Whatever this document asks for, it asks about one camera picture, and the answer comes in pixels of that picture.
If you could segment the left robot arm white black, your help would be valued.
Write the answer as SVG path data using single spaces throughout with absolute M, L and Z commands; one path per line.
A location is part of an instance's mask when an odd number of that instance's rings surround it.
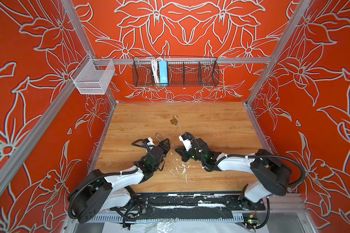
M 138 139 L 131 145 L 145 149 L 146 155 L 133 162 L 133 167 L 123 171 L 91 171 L 67 197 L 69 218 L 86 223 L 102 210 L 126 206 L 134 199 L 131 185 L 143 183 L 155 172 L 163 170 L 160 165 L 164 165 L 164 159 L 171 149 L 168 138 L 157 145 L 150 137 Z

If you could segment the long-shackle brass padlock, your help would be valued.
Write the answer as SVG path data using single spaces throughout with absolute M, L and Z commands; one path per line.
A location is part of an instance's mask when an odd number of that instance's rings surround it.
M 155 138 L 156 138 L 159 142 L 166 140 L 166 137 L 163 136 L 163 135 L 160 134 L 160 133 L 155 133 Z

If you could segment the small brass padlock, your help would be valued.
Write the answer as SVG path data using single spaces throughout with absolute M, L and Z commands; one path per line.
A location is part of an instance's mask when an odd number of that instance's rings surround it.
M 177 115 L 173 115 L 173 118 L 170 120 L 172 125 L 178 126 L 179 125 L 179 118 Z

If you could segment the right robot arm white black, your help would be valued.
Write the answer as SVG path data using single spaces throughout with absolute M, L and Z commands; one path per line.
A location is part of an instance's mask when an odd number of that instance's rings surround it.
M 285 196 L 289 187 L 301 184 L 306 177 L 299 162 L 265 149 L 249 155 L 226 154 L 212 151 L 205 141 L 196 139 L 189 132 L 179 136 L 179 140 L 183 146 L 175 151 L 183 162 L 190 159 L 200 161 L 207 172 L 233 170 L 256 176 L 257 181 L 245 185 L 240 193 L 239 203 L 245 209 L 271 195 Z

